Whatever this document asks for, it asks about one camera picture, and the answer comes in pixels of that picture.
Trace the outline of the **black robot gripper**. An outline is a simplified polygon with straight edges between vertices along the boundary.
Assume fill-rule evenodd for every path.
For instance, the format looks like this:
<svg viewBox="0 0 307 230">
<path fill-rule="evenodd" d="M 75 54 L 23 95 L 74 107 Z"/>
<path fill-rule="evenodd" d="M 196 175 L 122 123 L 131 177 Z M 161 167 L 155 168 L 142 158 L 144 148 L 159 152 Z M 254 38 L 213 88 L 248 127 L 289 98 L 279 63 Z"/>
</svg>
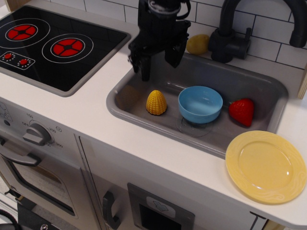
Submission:
<svg viewBox="0 0 307 230">
<path fill-rule="evenodd" d="M 142 81 L 149 81 L 151 56 L 165 52 L 165 61 L 176 68 L 186 49 L 191 23 L 189 0 L 140 0 L 138 6 L 139 34 L 129 44 L 129 60 Z"/>
</svg>

